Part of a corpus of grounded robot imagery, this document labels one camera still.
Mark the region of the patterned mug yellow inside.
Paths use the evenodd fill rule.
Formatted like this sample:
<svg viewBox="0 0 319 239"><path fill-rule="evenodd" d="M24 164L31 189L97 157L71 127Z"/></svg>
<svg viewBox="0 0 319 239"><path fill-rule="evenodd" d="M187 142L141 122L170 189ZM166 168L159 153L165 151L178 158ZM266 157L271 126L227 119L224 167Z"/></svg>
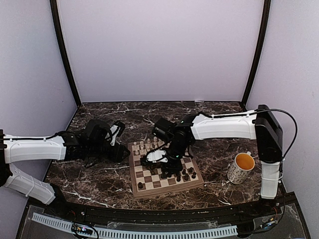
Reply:
<svg viewBox="0 0 319 239"><path fill-rule="evenodd" d="M227 171L227 178L233 184L243 183L255 167L251 152L238 153Z"/></svg>

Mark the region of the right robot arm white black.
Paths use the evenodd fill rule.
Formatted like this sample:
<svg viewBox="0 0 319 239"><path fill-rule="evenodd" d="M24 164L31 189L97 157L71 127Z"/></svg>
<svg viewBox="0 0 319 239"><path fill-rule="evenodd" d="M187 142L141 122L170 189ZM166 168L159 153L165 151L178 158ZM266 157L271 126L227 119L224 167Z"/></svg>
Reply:
<svg viewBox="0 0 319 239"><path fill-rule="evenodd" d="M168 143L165 149L153 149L146 162L160 163L164 172L175 174L182 170L181 158L197 140L210 138L246 138L257 141L258 157L262 164L261 200L254 211L265 216L274 207L280 180L283 156L283 130L266 105L256 110L237 114L186 115L179 122L161 118L155 124L153 135Z"/></svg>

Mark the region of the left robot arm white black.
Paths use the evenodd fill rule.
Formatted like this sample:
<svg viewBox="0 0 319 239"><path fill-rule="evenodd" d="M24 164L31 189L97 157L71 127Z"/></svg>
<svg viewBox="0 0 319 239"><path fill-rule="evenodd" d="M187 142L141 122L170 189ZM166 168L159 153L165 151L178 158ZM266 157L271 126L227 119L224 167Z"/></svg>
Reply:
<svg viewBox="0 0 319 239"><path fill-rule="evenodd" d="M125 129L125 124L116 121L113 125L99 119L90 120L84 129L60 131L52 136L20 137L0 134L0 185L14 189L27 197L50 205L59 217L70 213L70 205L60 188L44 183L18 169L14 163L27 160L87 160L87 165L106 158L122 162L130 151L116 141Z"/></svg>

